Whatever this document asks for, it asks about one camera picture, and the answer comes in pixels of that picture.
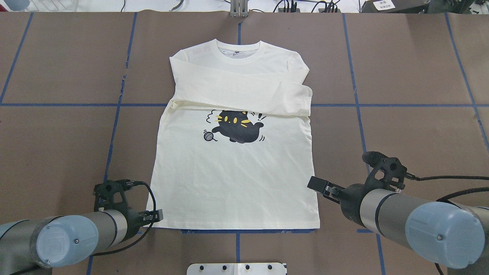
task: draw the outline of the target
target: metal bracket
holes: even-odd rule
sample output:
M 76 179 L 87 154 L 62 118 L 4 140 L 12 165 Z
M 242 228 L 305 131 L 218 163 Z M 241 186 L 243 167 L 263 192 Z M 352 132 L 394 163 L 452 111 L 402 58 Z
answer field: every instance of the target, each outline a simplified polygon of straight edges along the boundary
M 248 0 L 230 0 L 231 17 L 248 17 Z

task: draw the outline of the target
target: cartoon cat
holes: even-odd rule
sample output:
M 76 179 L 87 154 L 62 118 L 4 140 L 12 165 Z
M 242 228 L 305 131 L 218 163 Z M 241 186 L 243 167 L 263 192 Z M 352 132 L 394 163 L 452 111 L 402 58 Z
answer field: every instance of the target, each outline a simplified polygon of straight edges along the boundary
M 253 124 L 248 119 L 248 112 L 222 111 L 218 116 L 219 126 L 212 129 L 213 133 L 220 132 L 231 142 L 254 142 L 260 135 L 263 123 Z

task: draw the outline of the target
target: white sticker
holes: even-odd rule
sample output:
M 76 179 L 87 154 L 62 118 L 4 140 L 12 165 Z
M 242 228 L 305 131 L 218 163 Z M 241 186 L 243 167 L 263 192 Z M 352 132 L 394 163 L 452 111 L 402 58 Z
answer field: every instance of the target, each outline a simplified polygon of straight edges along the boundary
M 396 8 L 392 0 L 382 0 L 374 2 L 374 6 L 377 10 L 390 10 Z

